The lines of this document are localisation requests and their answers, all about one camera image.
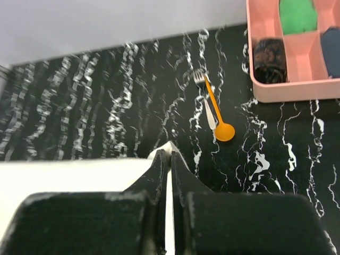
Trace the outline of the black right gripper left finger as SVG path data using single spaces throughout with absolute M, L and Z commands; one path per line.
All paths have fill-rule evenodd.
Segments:
M 165 218 L 168 159 L 164 149 L 158 149 L 151 166 L 126 192 L 146 196 L 142 227 L 142 252 L 165 252 Z

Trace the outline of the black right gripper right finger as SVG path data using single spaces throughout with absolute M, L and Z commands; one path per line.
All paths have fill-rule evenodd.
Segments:
M 171 175 L 173 193 L 175 252 L 191 252 L 190 193 L 212 193 L 188 168 L 180 152 L 172 152 Z

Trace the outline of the white cloth napkin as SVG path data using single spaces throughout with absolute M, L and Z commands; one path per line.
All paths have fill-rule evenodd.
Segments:
M 127 189 L 151 166 L 159 150 L 167 160 L 178 148 L 168 141 L 144 158 L 1 163 L 1 241 L 15 211 L 29 195 L 39 192 L 119 192 Z

